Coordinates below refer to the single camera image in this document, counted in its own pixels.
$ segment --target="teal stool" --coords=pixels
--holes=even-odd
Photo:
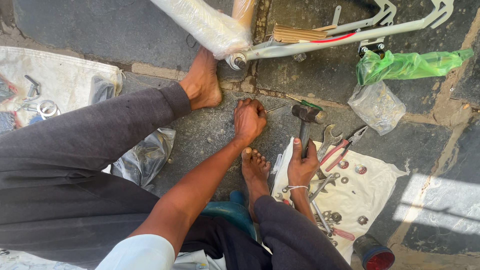
[[[243,206],[243,193],[240,190],[230,192],[230,201],[228,202],[209,202],[200,215],[222,217],[250,235],[255,241],[257,240],[257,232],[253,227],[250,213]]]

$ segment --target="white string bracelet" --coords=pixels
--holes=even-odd
[[[299,187],[304,187],[304,188],[307,188],[307,189],[308,189],[308,187],[307,187],[307,186],[304,186],[304,185],[289,185],[288,187],[290,188],[290,190],[296,189],[296,188],[299,188]]]

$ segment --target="hammer handle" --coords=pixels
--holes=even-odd
[[[301,158],[307,157],[308,139],[310,137],[310,122],[302,121],[300,126]]]

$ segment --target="sweatpants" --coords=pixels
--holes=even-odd
[[[172,82],[0,136],[0,248],[94,269],[159,199],[101,170],[190,112],[187,95]],[[292,207],[263,196],[254,211],[272,255],[226,220],[202,216],[180,251],[225,256],[229,270],[350,269],[319,228]]]

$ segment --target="pliers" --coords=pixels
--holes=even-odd
[[[335,167],[335,165],[337,165],[344,157],[345,155],[347,154],[348,152],[348,148],[351,146],[351,145],[354,145],[356,144],[360,138],[362,138],[363,134],[365,134],[365,131],[368,129],[368,126],[365,126],[359,130],[357,130],[353,135],[352,137],[350,137],[348,140],[345,140],[345,139],[342,139],[342,141],[340,142],[340,144],[338,144],[334,149],[330,150],[330,152],[328,152],[324,158],[322,159],[322,161],[320,162],[320,165],[323,165],[327,159],[329,157],[331,157],[335,152],[337,152],[340,148],[345,147],[345,150],[343,150],[342,154],[340,156],[338,156],[338,158],[332,163],[330,164],[330,166],[328,166],[328,168],[325,170],[326,172],[329,172],[333,167]]]

